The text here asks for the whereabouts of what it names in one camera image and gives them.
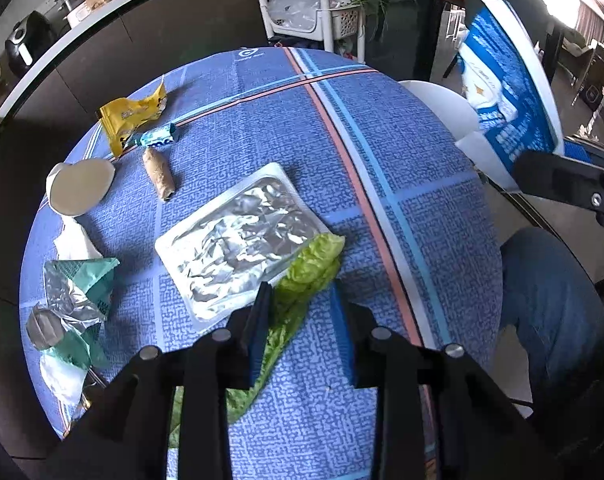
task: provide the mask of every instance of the person's knee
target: person's knee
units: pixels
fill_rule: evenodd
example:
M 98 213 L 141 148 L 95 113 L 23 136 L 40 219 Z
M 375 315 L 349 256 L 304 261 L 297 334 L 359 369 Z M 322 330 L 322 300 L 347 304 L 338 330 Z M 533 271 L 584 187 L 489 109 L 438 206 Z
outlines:
M 554 235 L 539 227 L 525 227 L 512 235 L 502 245 L 502 259 L 517 258 L 518 260 L 546 264 L 568 264 L 577 263 L 575 256 L 568 247 Z

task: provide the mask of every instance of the lettuce leaf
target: lettuce leaf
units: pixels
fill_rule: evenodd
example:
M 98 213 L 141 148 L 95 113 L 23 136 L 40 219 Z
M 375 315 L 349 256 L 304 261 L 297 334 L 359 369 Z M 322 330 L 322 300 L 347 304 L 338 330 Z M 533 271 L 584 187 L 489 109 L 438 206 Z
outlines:
M 269 313 L 269 332 L 258 380 L 250 390 L 227 390 L 228 423 L 233 424 L 249 409 L 277 363 L 284 348 L 301 327 L 313 296 L 326 288 L 339 271 L 339 258 L 345 238 L 332 233 L 321 233 L 297 255 L 287 274 L 274 289 L 274 301 Z M 179 414 L 182 388 L 176 391 L 173 402 L 169 438 L 170 447 L 178 447 Z

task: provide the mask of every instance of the blue tablecloth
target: blue tablecloth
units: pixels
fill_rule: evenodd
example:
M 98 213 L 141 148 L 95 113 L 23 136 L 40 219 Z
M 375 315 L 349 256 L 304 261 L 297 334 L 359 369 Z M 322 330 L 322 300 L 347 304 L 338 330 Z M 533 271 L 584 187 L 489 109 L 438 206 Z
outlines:
M 100 333 L 111 362 L 107 378 L 144 345 L 171 351 L 194 342 L 189 314 L 153 243 L 272 161 L 326 225 L 346 236 L 340 276 L 352 301 L 416 344 L 454 340 L 488 363 L 501 304 L 495 231 L 469 160 L 421 101 L 364 65 L 294 48 L 217 54 L 166 74 L 164 82 L 168 106 L 158 124 L 192 119 L 163 149 L 176 194 L 157 200 L 136 149 L 115 162 L 108 194 L 78 219 L 98 250 L 122 262 Z M 109 155 L 93 126 L 66 161 Z M 42 266 L 56 256 L 60 227 L 43 201 L 22 263 L 22 326 L 43 301 Z M 22 339 L 40 402 L 61 431 L 60 406 L 24 329 Z M 328 296 L 319 294 L 264 391 L 229 430 L 234 476 L 360 478 L 370 467 L 374 413 L 374 391 L 347 384 Z

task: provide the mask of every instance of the logo on tablecloth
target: logo on tablecloth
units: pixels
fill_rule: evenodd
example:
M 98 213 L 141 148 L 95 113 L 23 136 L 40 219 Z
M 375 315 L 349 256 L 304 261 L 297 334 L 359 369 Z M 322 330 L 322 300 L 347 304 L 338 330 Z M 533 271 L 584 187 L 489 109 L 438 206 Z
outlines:
M 263 56 L 264 53 L 260 52 L 259 54 L 257 54 L 259 48 L 245 48 L 243 50 L 240 50 L 240 52 L 238 52 L 238 55 L 240 56 L 240 61 L 243 61 L 245 59 L 251 59 L 253 57 L 258 57 L 258 56 Z

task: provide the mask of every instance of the chair leg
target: chair leg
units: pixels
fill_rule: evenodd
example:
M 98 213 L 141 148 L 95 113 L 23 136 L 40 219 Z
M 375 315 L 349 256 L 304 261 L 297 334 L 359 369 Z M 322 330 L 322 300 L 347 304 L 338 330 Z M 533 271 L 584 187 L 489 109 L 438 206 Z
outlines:
M 446 79 L 451 74 L 451 71 L 453 70 L 455 63 L 457 63 L 457 56 L 453 56 L 453 59 L 451 59 L 451 62 L 449 63 L 446 71 L 444 72 L 442 79 Z

